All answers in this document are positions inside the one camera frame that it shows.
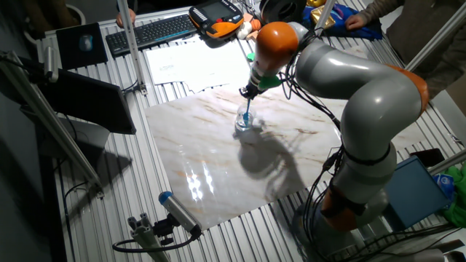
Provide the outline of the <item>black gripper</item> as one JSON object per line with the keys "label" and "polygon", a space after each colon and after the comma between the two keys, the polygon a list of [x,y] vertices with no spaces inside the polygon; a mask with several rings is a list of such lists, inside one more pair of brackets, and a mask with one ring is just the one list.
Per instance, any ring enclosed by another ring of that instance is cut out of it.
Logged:
{"label": "black gripper", "polygon": [[241,96],[243,96],[245,99],[251,99],[251,100],[254,100],[256,97],[258,97],[258,94],[259,94],[258,87],[252,82],[248,82],[246,87],[240,88],[239,91],[240,91]]}

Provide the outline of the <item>bare hand on blue bag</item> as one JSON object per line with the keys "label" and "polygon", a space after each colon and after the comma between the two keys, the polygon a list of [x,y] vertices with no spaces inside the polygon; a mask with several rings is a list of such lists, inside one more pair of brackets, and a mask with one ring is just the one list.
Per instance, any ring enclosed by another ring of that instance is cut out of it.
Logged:
{"label": "bare hand on blue bag", "polygon": [[365,20],[360,15],[351,15],[345,21],[348,31],[359,30],[366,25]]}

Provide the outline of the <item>bare hand at keyboard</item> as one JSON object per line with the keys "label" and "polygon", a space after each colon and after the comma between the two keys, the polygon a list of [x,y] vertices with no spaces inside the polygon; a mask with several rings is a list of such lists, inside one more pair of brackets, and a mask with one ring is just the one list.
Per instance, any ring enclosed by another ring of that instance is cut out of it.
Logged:
{"label": "bare hand at keyboard", "polygon": [[[129,11],[129,14],[130,14],[130,19],[131,19],[131,23],[134,24],[135,23],[135,12],[132,10],[132,9],[128,9]],[[123,19],[122,19],[122,15],[119,13],[117,16],[116,16],[116,24],[120,27],[120,28],[124,28],[124,24],[123,24]]]}

